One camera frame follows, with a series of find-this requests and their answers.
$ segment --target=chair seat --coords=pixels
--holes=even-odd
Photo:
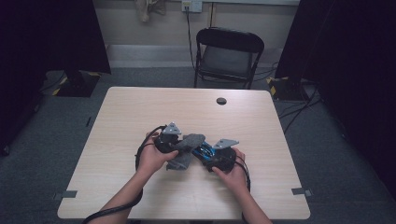
[[[252,53],[207,46],[200,70],[204,73],[248,78],[251,62]]]

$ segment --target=wooden table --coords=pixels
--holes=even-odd
[[[223,97],[226,105],[218,105]],[[60,218],[97,212],[134,174],[134,155],[145,134],[174,121],[183,134],[202,133],[211,145],[228,138],[246,154],[251,193],[271,219],[306,219],[310,211],[271,96],[267,91],[113,87],[92,127],[63,198]],[[163,167],[144,187],[129,218],[241,218],[221,180],[193,158],[186,171]]]

